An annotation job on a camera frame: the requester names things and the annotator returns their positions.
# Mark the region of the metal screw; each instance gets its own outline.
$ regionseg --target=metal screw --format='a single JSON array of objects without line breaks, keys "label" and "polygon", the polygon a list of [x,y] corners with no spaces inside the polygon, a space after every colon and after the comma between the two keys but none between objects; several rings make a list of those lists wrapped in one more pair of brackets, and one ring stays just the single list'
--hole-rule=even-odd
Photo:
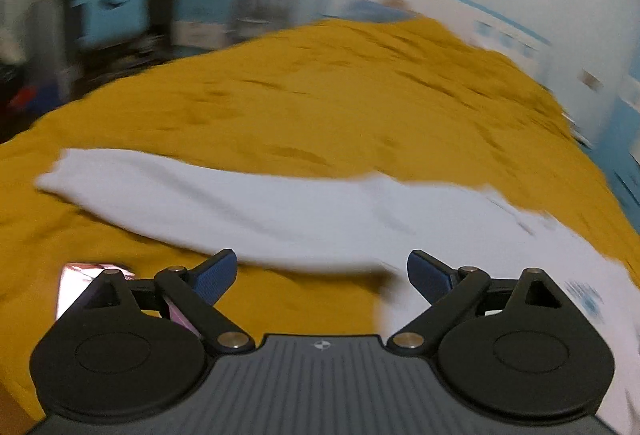
[{"label": "metal screw", "polygon": [[424,338],[415,332],[402,332],[394,336],[394,343],[403,349],[417,349],[424,343]]},{"label": "metal screw", "polygon": [[228,349],[239,349],[249,342],[249,336],[243,332],[225,332],[218,336],[218,342]]}]

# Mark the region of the gray ribbed panel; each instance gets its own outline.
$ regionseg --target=gray ribbed panel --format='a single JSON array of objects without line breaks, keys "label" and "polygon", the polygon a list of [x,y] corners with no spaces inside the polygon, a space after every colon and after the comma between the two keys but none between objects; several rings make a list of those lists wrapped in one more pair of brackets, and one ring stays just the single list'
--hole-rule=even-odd
[{"label": "gray ribbed panel", "polygon": [[610,435],[594,418],[522,427],[458,404],[421,359],[377,338],[270,336],[249,355],[222,357],[202,387],[153,419],[81,427],[51,418],[36,435]]}]

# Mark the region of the blue and white headboard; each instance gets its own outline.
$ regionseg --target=blue and white headboard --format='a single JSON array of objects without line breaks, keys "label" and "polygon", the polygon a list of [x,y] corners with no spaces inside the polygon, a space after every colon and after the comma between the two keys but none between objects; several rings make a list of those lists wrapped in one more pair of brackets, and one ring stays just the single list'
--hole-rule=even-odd
[{"label": "blue and white headboard", "polygon": [[[323,16],[344,18],[356,0],[325,1]],[[545,83],[550,43],[535,32],[470,0],[402,1],[408,9],[442,22],[465,42],[510,57],[527,75]]]}]

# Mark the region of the bed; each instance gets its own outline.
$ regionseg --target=bed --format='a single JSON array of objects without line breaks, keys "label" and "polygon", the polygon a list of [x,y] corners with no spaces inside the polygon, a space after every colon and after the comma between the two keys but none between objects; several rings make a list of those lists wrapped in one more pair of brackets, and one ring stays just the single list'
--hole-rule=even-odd
[{"label": "bed", "polygon": [[[123,263],[151,277],[203,258],[36,191],[63,148],[245,173],[491,185],[513,205],[551,213],[640,283],[638,235],[562,108],[513,61],[427,18],[324,20],[118,80],[0,145],[0,378],[33,418],[42,411],[28,361],[54,320],[65,263]],[[218,307],[256,340],[370,333],[382,283],[242,266]]]}]

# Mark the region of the blue cabinet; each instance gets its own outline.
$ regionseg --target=blue cabinet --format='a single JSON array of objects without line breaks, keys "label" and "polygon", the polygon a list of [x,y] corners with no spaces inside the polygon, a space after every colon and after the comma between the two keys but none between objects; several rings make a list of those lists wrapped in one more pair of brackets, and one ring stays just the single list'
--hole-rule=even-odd
[{"label": "blue cabinet", "polygon": [[631,225],[640,233],[640,165],[629,153],[640,133],[640,112],[618,99],[591,159],[607,178]]}]

